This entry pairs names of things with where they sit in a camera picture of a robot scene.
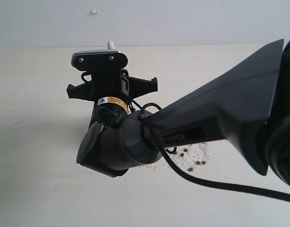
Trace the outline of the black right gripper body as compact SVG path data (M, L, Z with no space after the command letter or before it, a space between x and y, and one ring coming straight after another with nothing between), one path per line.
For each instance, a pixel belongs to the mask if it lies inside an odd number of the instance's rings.
M69 84L66 92L71 99L94 102L97 106L114 104L128 111L133 99L157 92L158 80L130 77L125 69L86 71L81 74L82 84Z

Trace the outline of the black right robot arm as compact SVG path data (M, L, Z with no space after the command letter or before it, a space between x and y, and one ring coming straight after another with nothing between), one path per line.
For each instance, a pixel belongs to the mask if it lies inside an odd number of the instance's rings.
M117 50L72 55L71 65L91 79L68 85L68 97L94 104L78 164L117 177L158 161L162 149L228 140L258 174L271 168L290 186L290 41L263 46L156 113L133 110L158 82L130 77L127 63Z

